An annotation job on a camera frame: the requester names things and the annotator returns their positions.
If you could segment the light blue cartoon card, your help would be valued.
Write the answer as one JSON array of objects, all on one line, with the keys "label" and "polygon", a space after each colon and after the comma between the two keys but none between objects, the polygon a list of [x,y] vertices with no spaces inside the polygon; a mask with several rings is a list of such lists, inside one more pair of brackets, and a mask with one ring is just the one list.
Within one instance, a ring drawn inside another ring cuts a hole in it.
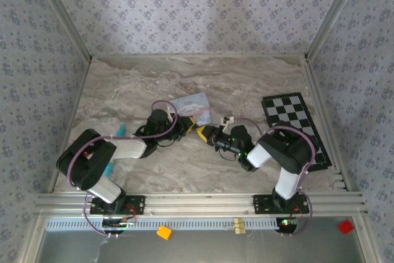
[{"label": "light blue cartoon card", "polygon": [[212,122],[211,107],[204,92],[170,100],[180,116],[191,116],[198,126]]}]

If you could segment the teal plastic bottle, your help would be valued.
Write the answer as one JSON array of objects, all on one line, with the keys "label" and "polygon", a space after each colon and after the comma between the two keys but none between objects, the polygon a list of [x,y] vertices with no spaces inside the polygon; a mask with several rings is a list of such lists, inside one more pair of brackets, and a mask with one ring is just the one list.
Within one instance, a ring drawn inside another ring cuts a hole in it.
[{"label": "teal plastic bottle", "polygon": [[[121,124],[118,131],[116,132],[115,136],[123,137],[125,135],[125,132],[126,132],[126,126],[124,124]],[[113,167],[114,167],[114,163],[112,161],[110,161],[107,164],[107,166],[103,172],[103,175],[106,177],[109,177],[113,171]]]}]

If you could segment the black and white chessboard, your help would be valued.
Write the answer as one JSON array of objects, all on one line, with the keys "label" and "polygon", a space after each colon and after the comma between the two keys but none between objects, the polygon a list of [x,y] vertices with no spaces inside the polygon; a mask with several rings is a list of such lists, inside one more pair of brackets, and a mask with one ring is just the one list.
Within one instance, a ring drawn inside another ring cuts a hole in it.
[{"label": "black and white chessboard", "polygon": [[273,127],[279,121],[285,121],[314,139],[317,144],[317,152],[315,162],[308,169],[309,172],[325,170],[332,166],[300,92],[263,97],[261,104],[269,127]]}]

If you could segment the round black circuit board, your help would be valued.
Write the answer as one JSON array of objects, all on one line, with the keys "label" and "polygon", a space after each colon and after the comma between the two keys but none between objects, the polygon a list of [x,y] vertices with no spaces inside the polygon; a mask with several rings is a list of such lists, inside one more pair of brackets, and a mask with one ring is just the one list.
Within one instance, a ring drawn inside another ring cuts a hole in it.
[{"label": "round black circuit board", "polygon": [[106,218],[102,221],[102,229],[110,235],[120,235],[137,222],[135,217]]},{"label": "round black circuit board", "polygon": [[278,226],[278,229],[276,229],[276,231],[278,233],[280,233],[282,235],[291,236],[295,232],[295,230],[299,224],[299,220],[296,218],[281,217],[281,218],[276,219],[276,223]]}]

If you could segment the orange plastic block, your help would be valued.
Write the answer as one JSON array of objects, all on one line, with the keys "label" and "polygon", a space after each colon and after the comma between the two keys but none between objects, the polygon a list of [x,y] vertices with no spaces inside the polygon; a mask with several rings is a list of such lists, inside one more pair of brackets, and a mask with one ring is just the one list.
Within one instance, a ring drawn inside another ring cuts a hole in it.
[{"label": "orange plastic block", "polygon": [[158,229],[157,232],[156,232],[156,234],[157,234],[159,237],[161,237],[161,238],[163,238],[163,239],[165,239],[165,240],[169,240],[170,237],[171,237],[171,235],[172,235],[172,230],[169,229],[169,228],[167,228],[167,227],[164,226],[164,225],[160,225],[160,226],[159,226],[159,229]]}]

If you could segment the red plastic block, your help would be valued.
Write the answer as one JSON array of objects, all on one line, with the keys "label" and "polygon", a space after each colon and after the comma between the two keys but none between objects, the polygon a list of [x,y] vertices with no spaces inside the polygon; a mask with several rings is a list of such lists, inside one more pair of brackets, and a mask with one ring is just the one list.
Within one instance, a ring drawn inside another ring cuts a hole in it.
[{"label": "red plastic block", "polygon": [[352,232],[355,229],[355,226],[349,219],[346,219],[339,223],[338,228],[342,234],[346,235]]}]

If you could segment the aluminium front frame rail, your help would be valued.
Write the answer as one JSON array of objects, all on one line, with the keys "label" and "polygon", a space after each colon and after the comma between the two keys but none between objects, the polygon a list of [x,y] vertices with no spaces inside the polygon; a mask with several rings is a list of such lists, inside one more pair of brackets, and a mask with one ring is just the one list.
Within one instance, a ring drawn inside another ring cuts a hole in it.
[{"label": "aluminium front frame rail", "polygon": [[[144,193],[142,218],[254,217],[254,193]],[[360,192],[309,193],[310,213],[315,217],[365,216],[368,213]],[[81,192],[40,194],[33,209],[43,217],[82,216],[87,200]],[[290,214],[260,214],[287,217]]]}]

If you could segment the aluminium side frame rail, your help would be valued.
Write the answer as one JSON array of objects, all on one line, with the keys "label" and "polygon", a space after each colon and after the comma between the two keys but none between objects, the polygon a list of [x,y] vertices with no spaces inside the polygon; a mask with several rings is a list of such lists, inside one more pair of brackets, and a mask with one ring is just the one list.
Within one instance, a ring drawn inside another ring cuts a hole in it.
[{"label": "aluminium side frame rail", "polygon": [[305,68],[305,74],[310,86],[313,102],[316,108],[316,115],[320,121],[320,133],[323,140],[324,146],[330,157],[332,167],[335,170],[336,175],[341,175],[341,179],[337,179],[334,183],[336,190],[352,191],[352,184],[348,177],[342,156],[339,151],[339,147],[336,141],[335,133],[332,128],[332,124],[329,120],[329,115],[324,104],[323,94],[318,85],[316,76],[313,72],[313,67],[306,57],[303,58],[303,65]]}]

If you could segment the aluminium corner frame post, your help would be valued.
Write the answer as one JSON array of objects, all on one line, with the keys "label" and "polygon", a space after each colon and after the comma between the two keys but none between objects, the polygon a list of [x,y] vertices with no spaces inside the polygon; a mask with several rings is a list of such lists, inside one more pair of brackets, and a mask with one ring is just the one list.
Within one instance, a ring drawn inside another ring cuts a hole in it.
[{"label": "aluminium corner frame post", "polygon": [[348,0],[332,0],[318,31],[313,37],[312,42],[305,53],[305,59],[307,62],[311,62],[316,57],[347,1]]},{"label": "aluminium corner frame post", "polygon": [[67,11],[62,0],[48,0],[48,1],[52,6],[53,10],[55,11],[58,19],[60,20],[60,23],[62,24],[65,31],[71,38],[78,54],[82,57],[82,59],[85,62],[90,63],[90,61],[92,60],[92,56],[87,46],[85,45],[82,36],[79,34],[77,27],[73,23],[71,15]]}]

